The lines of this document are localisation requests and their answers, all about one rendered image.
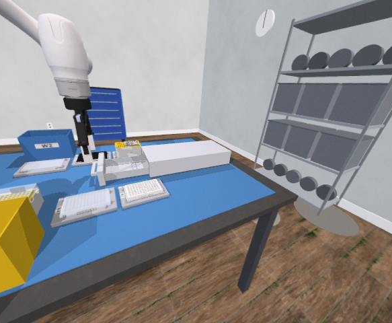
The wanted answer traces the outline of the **yellow open-top bin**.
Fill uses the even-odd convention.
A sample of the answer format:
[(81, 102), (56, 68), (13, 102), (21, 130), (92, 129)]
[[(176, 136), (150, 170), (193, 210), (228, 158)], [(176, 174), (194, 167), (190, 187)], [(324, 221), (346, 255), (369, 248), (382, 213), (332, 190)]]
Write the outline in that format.
[(43, 236), (27, 196), (0, 201), (0, 292), (26, 283)]

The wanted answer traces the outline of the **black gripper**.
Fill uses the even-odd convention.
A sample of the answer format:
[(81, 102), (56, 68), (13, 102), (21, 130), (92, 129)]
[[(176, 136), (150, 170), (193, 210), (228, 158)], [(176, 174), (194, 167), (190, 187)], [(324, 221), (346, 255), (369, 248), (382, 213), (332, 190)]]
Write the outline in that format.
[(93, 162), (91, 150), (95, 150), (95, 144), (93, 140), (94, 133), (92, 133), (91, 126), (89, 123), (89, 116), (87, 114), (87, 110), (91, 110), (90, 99), (63, 98), (63, 101), (65, 103), (66, 109), (75, 111), (73, 119), (75, 122), (75, 128), (78, 138), (77, 146), (80, 146), (81, 148), (83, 160), (85, 163)]

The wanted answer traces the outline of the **black multi-well plate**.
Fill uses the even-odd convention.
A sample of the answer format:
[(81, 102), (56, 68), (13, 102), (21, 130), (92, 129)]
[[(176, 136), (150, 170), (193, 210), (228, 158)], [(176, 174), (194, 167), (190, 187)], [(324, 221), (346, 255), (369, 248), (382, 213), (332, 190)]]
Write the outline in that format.
[[(108, 158), (107, 152), (106, 151), (99, 151), (99, 152), (91, 152), (93, 160), (94, 161), (98, 160), (99, 153), (103, 153), (103, 152), (104, 152), (105, 159), (107, 159)], [(82, 153), (79, 154), (79, 156), (77, 158), (77, 162), (84, 162)]]

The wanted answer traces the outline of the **blue open-top bin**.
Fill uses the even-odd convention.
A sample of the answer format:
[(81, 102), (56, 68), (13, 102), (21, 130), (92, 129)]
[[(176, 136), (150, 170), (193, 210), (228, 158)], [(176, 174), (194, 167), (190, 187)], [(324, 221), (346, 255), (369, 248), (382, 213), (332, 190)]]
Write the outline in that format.
[(28, 162), (75, 157), (72, 129), (26, 131), (17, 140)]

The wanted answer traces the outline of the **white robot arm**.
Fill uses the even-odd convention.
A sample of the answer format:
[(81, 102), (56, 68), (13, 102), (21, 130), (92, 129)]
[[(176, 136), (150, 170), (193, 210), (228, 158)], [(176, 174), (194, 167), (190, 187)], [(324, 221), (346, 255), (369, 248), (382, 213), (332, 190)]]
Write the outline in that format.
[(86, 79), (93, 64), (73, 22), (51, 13), (39, 15), (36, 21), (11, 0), (0, 0), (0, 15), (42, 47), (60, 96), (91, 97)]

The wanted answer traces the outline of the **blue bench mat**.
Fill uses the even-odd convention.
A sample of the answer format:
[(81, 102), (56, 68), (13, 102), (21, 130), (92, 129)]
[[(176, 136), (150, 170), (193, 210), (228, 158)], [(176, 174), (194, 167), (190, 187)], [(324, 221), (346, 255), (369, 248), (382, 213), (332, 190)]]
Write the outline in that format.
[[(91, 176), (92, 165), (72, 167), (74, 158), (67, 171), (14, 178), (28, 162), (24, 153), (0, 155), (0, 189), (37, 183), (44, 199), (37, 215), (44, 236), (26, 283), (0, 292), (0, 297), (275, 193), (230, 163), (100, 186), (97, 176)], [(122, 209), (119, 186), (158, 178), (168, 197)], [(113, 187), (118, 210), (51, 227), (59, 199)]]

